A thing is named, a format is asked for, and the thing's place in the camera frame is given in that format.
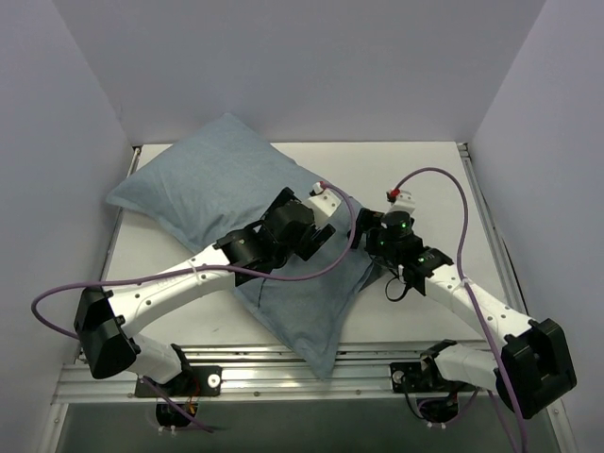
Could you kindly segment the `pillowcase grey outside blue inside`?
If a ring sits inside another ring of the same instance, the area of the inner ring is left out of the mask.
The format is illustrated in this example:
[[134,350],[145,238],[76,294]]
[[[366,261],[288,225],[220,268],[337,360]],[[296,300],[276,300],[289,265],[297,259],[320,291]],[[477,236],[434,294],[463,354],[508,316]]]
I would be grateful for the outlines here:
[[[144,214],[193,253],[260,219],[282,189],[303,200],[321,177],[280,153],[237,117],[225,114],[175,143],[112,189],[108,204]],[[350,219],[342,204],[334,234],[307,261],[298,257],[255,278],[234,295],[320,379],[334,367],[344,321],[357,294],[374,281],[369,257],[346,252]]]

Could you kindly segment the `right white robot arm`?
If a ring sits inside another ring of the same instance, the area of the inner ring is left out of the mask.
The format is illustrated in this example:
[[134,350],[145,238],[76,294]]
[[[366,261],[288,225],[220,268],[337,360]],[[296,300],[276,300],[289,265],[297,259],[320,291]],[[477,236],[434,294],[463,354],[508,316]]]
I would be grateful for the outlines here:
[[562,328],[514,310],[468,278],[457,263],[415,235],[404,210],[360,210],[354,248],[404,285],[448,309],[488,343],[486,351],[442,340],[420,356],[419,378],[442,392],[455,384],[492,391],[530,419],[577,385]]

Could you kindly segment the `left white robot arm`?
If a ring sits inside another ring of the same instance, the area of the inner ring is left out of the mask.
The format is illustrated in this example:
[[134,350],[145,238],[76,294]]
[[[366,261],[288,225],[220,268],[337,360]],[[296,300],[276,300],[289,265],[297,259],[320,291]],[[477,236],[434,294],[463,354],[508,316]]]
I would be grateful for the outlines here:
[[258,221],[228,232],[151,281],[87,286],[74,328],[92,376],[130,372],[151,379],[168,395],[183,394],[193,371],[182,349],[145,337],[142,330],[199,297],[270,274],[292,256],[308,260],[334,234],[328,220],[340,204],[320,185],[305,201],[285,188]]

